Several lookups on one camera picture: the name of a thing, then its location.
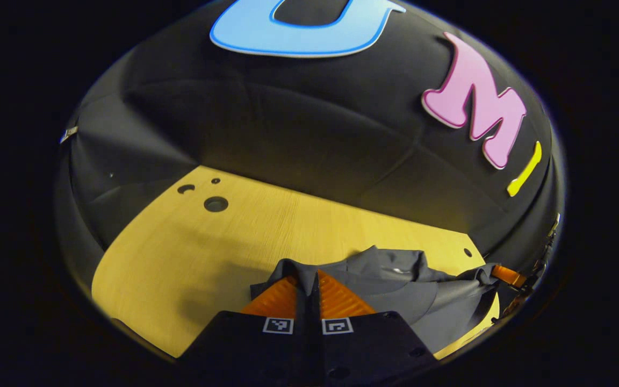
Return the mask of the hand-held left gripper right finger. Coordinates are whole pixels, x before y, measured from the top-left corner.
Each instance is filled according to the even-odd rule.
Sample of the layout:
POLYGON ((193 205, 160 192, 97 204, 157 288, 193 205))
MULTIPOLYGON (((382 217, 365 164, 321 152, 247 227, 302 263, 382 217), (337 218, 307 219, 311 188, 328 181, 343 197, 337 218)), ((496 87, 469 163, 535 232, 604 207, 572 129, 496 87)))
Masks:
POLYGON ((318 270, 318 355, 324 384, 393 384, 437 358, 396 311, 378 311, 318 270))

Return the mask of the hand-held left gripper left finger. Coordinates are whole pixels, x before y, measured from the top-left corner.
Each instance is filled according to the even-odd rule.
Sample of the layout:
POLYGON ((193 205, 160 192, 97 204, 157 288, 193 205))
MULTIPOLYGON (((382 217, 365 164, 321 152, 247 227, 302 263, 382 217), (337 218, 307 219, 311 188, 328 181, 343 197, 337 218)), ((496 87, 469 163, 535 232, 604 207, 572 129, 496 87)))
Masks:
POLYGON ((319 384, 319 273, 286 271, 250 286, 177 358, 197 385, 319 384))

